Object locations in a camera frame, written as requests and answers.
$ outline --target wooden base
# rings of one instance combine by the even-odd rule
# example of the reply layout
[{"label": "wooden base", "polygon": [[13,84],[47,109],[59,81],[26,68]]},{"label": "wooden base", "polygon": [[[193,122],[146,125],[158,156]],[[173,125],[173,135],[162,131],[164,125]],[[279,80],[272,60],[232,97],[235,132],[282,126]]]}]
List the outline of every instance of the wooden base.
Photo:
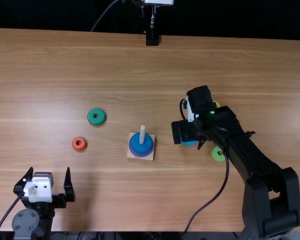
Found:
[{"label": "wooden base", "polygon": [[132,138],[132,136],[135,134],[135,132],[130,132],[129,133],[129,139],[128,139],[128,146],[127,146],[127,151],[126,151],[126,157],[128,159],[144,159],[144,160],[150,160],[150,161],[153,161],[154,160],[154,156],[155,156],[155,139],[156,139],[156,136],[155,135],[152,135],[152,134],[149,134],[149,136],[152,138],[153,140],[153,150],[152,152],[147,155],[147,156],[136,156],[134,155],[130,149],[129,149],[129,141],[130,139]]}]

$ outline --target wood grain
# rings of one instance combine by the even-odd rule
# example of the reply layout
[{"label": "wood grain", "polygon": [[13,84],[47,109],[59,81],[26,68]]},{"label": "wood grain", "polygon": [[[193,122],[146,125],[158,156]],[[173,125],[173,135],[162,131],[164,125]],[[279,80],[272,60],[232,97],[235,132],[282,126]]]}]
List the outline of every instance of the wood grain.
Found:
[{"label": "wood grain", "polygon": [[[69,166],[76,202],[56,211],[54,231],[183,231],[225,175],[211,143],[173,144],[179,101],[201,85],[300,181],[300,41],[162,36],[146,47],[143,35],[0,29],[0,219],[30,166],[53,172],[55,193]],[[88,123],[92,108],[105,110],[103,126]],[[156,136],[153,162],[126,157],[142,124]],[[72,149],[78,136],[84,152]],[[241,231],[243,192],[231,165],[190,230]]]}]

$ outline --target green toy ring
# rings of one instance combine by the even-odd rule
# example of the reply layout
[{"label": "green toy ring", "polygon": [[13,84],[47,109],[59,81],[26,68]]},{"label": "green toy ring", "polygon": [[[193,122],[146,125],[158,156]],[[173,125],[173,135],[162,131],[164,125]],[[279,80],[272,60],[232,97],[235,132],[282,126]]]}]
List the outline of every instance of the green toy ring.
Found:
[{"label": "green toy ring", "polygon": [[90,124],[101,125],[106,120],[106,114],[100,108],[93,108],[88,112],[87,118]]},{"label": "green toy ring", "polygon": [[220,147],[215,146],[212,151],[211,151],[211,155],[213,157],[214,160],[216,160],[217,162],[223,163],[226,158],[222,153],[222,150]]}]

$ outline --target black cable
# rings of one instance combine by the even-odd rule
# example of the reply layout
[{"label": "black cable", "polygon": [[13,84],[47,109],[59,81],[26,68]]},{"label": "black cable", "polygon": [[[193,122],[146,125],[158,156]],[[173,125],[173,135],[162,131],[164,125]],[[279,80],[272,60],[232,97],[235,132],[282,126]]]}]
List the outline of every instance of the black cable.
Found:
[{"label": "black cable", "polygon": [[6,220],[7,216],[9,215],[9,213],[11,212],[11,210],[15,207],[15,205],[17,204],[17,202],[21,199],[23,195],[23,192],[20,193],[20,195],[16,198],[16,200],[14,200],[14,202],[12,203],[12,205],[9,207],[8,211],[6,211],[6,213],[3,215],[3,218],[0,221],[0,228],[1,225],[4,223],[4,221]]},{"label": "black cable", "polygon": [[53,235],[53,234],[63,234],[63,235],[69,236],[69,235],[70,235],[70,232],[68,232],[68,231],[53,231],[53,232],[50,234],[50,236]]},{"label": "black cable", "polygon": [[103,16],[108,12],[108,10],[116,3],[119,2],[119,0],[114,0],[112,3],[109,4],[109,6],[103,11],[103,13],[100,15],[100,17],[95,21],[93,27],[91,28],[90,32],[93,32],[97,26],[97,24],[100,22],[100,20],[103,18]]},{"label": "black cable", "polygon": [[78,237],[76,238],[76,240],[79,240],[80,235],[81,235],[81,232],[79,232]]},{"label": "black cable", "polygon": [[228,182],[228,177],[229,177],[229,158],[228,158],[228,155],[225,153],[225,146],[221,146],[221,144],[216,140],[216,139],[212,139],[218,146],[219,148],[222,149],[222,153],[225,157],[225,165],[226,165],[226,170],[225,170],[225,177],[224,177],[224,181],[223,181],[223,184],[220,188],[220,190],[216,193],[216,195],[210,200],[208,201],[205,205],[203,205],[202,207],[200,207],[193,215],[192,217],[190,218],[189,220],[189,223],[188,225],[186,226],[184,232],[182,233],[182,236],[184,234],[187,233],[192,221],[194,220],[194,218],[197,216],[198,213],[200,213],[203,209],[205,209],[206,207],[208,207],[210,204],[212,204],[219,196],[220,194],[223,192],[223,190],[225,189],[226,187],[226,184]]},{"label": "black cable", "polygon": [[186,120],[186,117],[185,117],[185,115],[184,115],[184,112],[182,111],[182,104],[183,104],[183,102],[184,102],[184,98],[180,101],[180,103],[179,103],[179,108],[180,108],[180,114],[181,114],[181,117],[182,117],[182,119],[183,120]]}]

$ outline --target red ring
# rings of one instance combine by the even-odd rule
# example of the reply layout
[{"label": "red ring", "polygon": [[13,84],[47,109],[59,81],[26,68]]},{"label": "red ring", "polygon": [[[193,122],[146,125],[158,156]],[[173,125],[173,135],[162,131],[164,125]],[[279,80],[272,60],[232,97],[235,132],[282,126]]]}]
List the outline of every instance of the red ring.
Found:
[{"label": "red ring", "polygon": [[80,136],[77,136],[72,140],[72,147],[76,151],[82,151],[87,147],[87,141]]}]

